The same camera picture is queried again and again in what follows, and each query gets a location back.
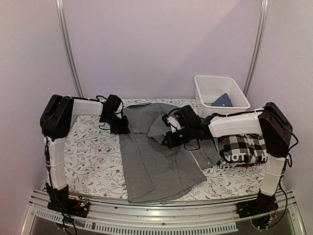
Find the grey long sleeve shirt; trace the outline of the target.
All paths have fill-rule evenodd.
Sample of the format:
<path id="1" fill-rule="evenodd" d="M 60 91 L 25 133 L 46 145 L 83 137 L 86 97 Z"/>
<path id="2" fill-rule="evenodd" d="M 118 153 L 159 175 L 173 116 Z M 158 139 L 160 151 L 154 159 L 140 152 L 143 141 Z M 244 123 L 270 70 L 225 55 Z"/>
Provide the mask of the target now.
<path id="1" fill-rule="evenodd" d="M 170 131 L 161 117 L 175 107 L 165 103 L 131 105 L 124 109 L 130 133 L 120 135 L 120 149 L 128 201 L 131 203 L 175 200 L 206 180 L 203 170 L 221 157 L 212 140 L 185 147 L 161 144 Z"/>

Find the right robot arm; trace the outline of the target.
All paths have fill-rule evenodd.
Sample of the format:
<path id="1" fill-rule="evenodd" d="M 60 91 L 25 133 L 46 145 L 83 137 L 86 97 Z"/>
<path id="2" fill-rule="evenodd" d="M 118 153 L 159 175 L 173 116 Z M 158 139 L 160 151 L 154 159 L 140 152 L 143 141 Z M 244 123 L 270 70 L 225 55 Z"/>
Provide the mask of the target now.
<path id="1" fill-rule="evenodd" d="M 264 213 L 272 205 L 274 196 L 286 165 L 291 164 L 290 150 L 294 148 L 291 139 L 297 138 L 292 125 L 273 102 L 252 111 L 232 114 L 213 113 L 207 117 L 198 116 L 191 106 L 175 108 L 162 116 L 170 131 L 165 134 L 162 145 L 168 148 L 185 145 L 192 140 L 212 140 L 223 136 L 256 134 L 264 138 L 268 154 L 265 177 L 260 196 L 253 202 L 256 213 Z"/>

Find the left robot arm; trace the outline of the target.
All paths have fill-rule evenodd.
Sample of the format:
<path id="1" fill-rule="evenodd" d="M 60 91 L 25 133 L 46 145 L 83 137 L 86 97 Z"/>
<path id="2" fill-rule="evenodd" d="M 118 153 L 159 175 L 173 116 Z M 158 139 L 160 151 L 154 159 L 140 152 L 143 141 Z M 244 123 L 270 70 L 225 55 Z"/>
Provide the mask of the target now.
<path id="1" fill-rule="evenodd" d="M 77 116 L 100 117 L 99 122 L 109 125 L 110 133 L 128 134 L 128 118 L 123 114 L 124 104 L 116 95 L 95 99 L 61 96 L 50 98 L 41 118 L 40 127 L 45 140 L 45 166 L 47 191 L 54 196 L 53 203 L 61 212 L 69 212 L 73 203 L 68 198 L 68 184 L 64 168 L 64 146 L 66 138 Z"/>

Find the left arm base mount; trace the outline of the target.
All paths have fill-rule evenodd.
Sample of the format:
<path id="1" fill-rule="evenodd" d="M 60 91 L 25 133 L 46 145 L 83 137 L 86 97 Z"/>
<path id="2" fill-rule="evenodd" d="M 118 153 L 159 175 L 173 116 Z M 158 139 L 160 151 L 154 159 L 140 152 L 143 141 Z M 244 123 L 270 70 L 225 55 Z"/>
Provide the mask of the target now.
<path id="1" fill-rule="evenodd" d="M 87 218 L 90 200 L 77 196 L 69 198 L 67 194 L 56 194 L 50 196 L 47 208 L 56 212 L 68 212 L 70 215 Z"/>

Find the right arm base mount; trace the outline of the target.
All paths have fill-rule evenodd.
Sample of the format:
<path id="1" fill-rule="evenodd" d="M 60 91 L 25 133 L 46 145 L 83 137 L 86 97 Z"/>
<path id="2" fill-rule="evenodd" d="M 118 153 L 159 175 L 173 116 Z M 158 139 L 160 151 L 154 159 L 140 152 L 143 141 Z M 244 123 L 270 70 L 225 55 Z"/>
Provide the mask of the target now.
<path id="1" fill-rule="evenodd" d="M 278 204 L 275 195 L 268 196 L 261 192 L 257 194 L 257 198 L 254 200 L 239 202 L 236 204 L 236 213 L 240 218 L 268 213 L 277 209 Z"/>

